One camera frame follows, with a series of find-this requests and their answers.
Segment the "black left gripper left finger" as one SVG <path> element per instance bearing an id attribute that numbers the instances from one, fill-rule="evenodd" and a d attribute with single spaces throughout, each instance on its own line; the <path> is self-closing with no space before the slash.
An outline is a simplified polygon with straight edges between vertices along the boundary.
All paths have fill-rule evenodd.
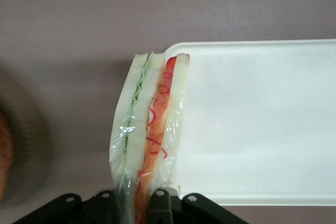
<path id="1" fill-rule="evenodd" d="M 102 190 L 93 196 L 92 221 L 90 223 L 115 223 L 116 206 L 114 190 Z"/>

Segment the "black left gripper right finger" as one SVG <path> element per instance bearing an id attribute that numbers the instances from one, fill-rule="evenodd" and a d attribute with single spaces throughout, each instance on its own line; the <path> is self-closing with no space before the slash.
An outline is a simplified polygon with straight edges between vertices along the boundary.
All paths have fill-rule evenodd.
<path id="1" fill-rule="evenodd" d="M 171 207 L 171 196 L 163 188 L 159 188 L 150 197 L 146 222 L 149 224 L 172 224 L 173 214 Z"/>

